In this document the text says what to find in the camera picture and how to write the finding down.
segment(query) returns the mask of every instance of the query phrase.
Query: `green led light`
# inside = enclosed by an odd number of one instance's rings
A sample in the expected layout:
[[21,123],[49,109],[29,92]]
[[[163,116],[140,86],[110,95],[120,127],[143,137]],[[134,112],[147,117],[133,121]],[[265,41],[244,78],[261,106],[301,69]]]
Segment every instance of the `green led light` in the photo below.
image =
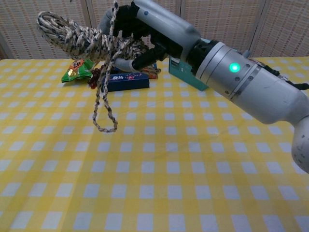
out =
[[237,73],[240,70],[240,65],[238,63],[231,63],[230,64],[230,71],[232,73]]

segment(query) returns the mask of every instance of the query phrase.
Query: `teal box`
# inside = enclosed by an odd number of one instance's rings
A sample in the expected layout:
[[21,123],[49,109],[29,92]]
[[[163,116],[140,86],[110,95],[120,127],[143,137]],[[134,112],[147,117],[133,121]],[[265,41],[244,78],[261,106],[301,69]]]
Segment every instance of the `teal box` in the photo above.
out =
[[200,91],[204,91],[208,88],[200,80],[196,79],[191,73],[191,65],[183,62],[177,58],[169,57],[169,73],[178,77],[182,81],[188,83],[189,85],[197,88]]

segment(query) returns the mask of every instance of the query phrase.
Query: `metal band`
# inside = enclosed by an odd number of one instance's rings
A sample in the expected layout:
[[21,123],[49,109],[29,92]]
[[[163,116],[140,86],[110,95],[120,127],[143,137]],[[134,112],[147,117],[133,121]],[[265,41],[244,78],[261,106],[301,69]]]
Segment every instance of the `metal band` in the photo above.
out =
[[251,83],[251,81],[255,78],[255,76],[259,73],[259,71],[261,70],[261,66],[257,66],[255,68],[255,70],[247,76],[247,79],[243,82],[243,84],[241,85],[241,87],[236,90],[236,93],[231,97],[231,102],[233,102],[237,97],[239,97],[241,95],[241,93],[245,90],[245,88]]

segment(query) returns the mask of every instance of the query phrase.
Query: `coiled rope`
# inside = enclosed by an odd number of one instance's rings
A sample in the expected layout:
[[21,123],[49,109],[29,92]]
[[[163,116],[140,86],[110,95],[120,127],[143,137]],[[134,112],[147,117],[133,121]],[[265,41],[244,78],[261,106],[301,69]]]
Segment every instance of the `coiled rope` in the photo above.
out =
[[[93,123],[97,129],[105,133],[116,131],[118,125],[107,99],[107,84],[116,58],[135,59],[149,49],[141,39],[134,40],[133,37],[118,38],[113,36],[114,22],[118,9],[118,2],[114,0],[109,35],[103,34],[98,29],[81,27],[72,19],[64,19],[53,12],[40,12],[37,17],[37,26],[42,37],[53,46],[61,48],[72,59],[89,59],[95,63],[101,60],[105,61],[98,79],[95,108],[92,116]],[[113,128],[109,129],[102,128],[97,123],[100,92],[104,77],[104,106],[108,111],[109,119],[113,122]]]

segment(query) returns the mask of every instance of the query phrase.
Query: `tablecloth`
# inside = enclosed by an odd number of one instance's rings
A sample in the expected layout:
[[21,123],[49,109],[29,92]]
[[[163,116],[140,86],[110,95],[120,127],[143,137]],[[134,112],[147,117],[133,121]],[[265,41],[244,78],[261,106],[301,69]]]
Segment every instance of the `tablecloth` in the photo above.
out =
[[[309,58],[259,60],[308,81]],[[150,88],[109,93],[119,129],[104,134],[95,91],[61,83],[70,63],[0,61],[1,231],[309,231],[290,124],[258,122],[164,60]]]

